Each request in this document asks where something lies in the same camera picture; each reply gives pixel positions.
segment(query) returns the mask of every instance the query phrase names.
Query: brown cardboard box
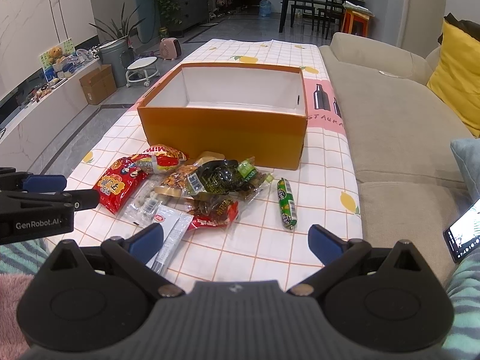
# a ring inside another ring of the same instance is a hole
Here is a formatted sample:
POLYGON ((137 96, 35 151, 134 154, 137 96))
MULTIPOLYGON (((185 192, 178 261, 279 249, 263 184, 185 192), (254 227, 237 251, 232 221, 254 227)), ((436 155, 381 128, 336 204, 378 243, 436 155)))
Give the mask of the brown cardboard box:
POLYGON ((111 64, 103 64, 102 68, 97 68, 85 74, 80 78, 80 85, 88 104, 100 104, 117 90, 111 64))
POLYGON ((142 96, 138 114, 150 145, 292 170, 308 120, 300 68, 233 62, 178 65, 142 96))

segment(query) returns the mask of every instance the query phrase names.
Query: gray cabinet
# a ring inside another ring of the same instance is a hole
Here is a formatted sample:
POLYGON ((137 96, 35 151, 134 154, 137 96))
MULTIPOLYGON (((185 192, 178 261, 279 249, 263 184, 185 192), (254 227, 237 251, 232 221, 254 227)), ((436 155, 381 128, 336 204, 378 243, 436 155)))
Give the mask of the gray cabinet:
POLYGON ((170 24, 170 32, 184 31, 195 24, 208 21, 208 0, 173 0, 180 6, 175 14, 180 24, 170 24))

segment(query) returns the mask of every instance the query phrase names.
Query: beige sofa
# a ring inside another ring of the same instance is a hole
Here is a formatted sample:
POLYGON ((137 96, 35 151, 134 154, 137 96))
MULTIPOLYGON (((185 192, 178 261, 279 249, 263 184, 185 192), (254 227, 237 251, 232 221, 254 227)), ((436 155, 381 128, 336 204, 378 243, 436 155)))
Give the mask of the beige sofa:
POLYGON ((345 123, 364 239, 375 247, 412 240, 447 283, 455 265, 442 232, 471 205, 450 141, 472 135, 426 87, 439 50, 423 59, 336 33, 320 52, 345 123))

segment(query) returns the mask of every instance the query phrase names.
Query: white stool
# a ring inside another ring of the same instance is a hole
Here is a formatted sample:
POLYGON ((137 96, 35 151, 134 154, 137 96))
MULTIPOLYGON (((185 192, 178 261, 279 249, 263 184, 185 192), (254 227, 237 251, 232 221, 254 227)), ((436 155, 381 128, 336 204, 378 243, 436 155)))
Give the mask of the white stool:
POLYGON ((154 76, 160 76, 160 72, 158 71, 157 66, 155 66, 155 62, 157 62, 156 56, 148 56, 146 58, 140 58, 130 64, 127 67, 127 72, 125 76, 127 78, 127 87, 131 86, 131 83, 143 83, 146 87, 150 86, 150 78, 154 76), (151 75, 148 75, 147 69, 155 69, 155 72, 151 75), (134 74, 138 74, 139 72, 143 72, 145 74, 145 78, 143 79, 130 79, 131 76, 134 74))

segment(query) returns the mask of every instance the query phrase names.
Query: phone screen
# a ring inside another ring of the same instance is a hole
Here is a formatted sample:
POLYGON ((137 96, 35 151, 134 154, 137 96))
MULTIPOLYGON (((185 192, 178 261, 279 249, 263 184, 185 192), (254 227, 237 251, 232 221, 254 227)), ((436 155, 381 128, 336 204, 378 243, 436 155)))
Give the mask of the phone screen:
POLYGON ((443 237, 455 262, 480 246, 480 200, 445 230, 443 237))

